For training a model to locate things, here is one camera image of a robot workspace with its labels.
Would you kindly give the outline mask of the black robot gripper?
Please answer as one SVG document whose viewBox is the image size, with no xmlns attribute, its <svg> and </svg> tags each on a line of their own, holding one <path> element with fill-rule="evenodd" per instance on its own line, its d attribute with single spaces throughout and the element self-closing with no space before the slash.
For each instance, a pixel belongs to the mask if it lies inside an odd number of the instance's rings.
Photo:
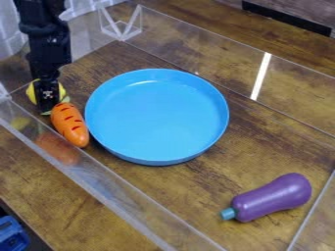
<svg viewBox="0 0 335 251">
<path fill-rule="evenodd" d="M 20 16 L 18 29 L 28 36 L 29 61 L 33 78 L 57 78 L 58 68 L 72 63 L 70 31 L 58 16 L 65 11 L 65 0 L 13 0 Z M 49 112 L 60 101 L 56 80 L 33 81 L 36 105 Z"/>
</svg>

